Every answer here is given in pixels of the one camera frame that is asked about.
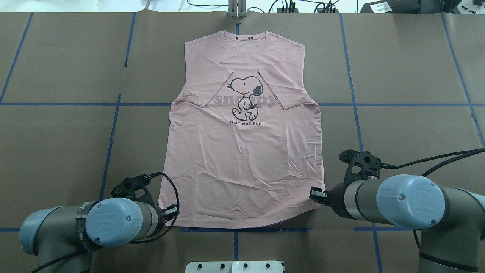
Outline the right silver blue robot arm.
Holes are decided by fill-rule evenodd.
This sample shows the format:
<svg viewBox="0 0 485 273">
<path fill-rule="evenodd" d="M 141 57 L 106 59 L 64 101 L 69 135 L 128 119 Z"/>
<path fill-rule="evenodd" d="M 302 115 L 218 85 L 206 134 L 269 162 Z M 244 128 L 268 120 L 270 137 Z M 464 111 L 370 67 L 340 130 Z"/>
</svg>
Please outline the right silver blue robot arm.
<svg viewBox="0 0 485 273">
<path fill-rule="evenodd" d="M 479 272 L 485 226 L 481 194 L 402 174 L 360 178 L 332 190 L 312 187 L 309 197 L 346 219 L 419 230 L 420 273 Z"/>
</svg>

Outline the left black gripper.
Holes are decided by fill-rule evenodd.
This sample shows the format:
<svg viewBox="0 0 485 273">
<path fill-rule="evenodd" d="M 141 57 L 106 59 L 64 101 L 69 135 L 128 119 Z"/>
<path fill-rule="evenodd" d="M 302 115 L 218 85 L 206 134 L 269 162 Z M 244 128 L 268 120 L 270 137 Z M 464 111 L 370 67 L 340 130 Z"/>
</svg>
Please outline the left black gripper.
<svg viewBox="0 0 485 273">
<path fill-rule="evenodd" d="M 166 222 L 172 221 L 180 214 L 177 204 L 172 204 L 166 209 L 161 209 L 159 206 L 154 206 L 154 209 L 156 211 L 158 221 L 153 235 L 157 235 L 159 232 L 161 232 Z"/>
</svg>

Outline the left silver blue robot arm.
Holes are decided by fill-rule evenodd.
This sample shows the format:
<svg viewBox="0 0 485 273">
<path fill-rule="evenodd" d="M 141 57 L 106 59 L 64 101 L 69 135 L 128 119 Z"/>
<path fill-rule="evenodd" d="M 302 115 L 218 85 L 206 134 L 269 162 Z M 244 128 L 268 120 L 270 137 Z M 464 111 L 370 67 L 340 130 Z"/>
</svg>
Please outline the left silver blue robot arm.
<svg viewBox="0 0 485 273">
<path fill-rule="evenodd" d="M 19 229 L 19 243 L 26 254 L 38 257 L 34 273 L 88 273 L 90 254 L 158 240 L 179 212 L 178 203 L 160 209 L 127 198 L 56 206 L 31 213 Z"/>
</svg>

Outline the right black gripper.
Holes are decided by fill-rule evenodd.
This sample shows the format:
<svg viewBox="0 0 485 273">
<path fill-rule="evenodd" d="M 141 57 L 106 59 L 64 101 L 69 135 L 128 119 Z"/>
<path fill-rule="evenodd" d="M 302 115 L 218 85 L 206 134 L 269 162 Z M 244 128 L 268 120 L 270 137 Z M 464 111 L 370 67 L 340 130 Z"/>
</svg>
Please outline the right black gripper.
<svg viewBox="0 0 485 273">
<path fill-rule="evenodd" d="M 331 190 L 324 191 L 321 188 L 311 187 L 309 198 L 318 204 L 330 205 L 332 210 L 340 217 L 347 218 L 347 210 L 344 203 L 344 183 L 335 185 Z"/>
</svg>

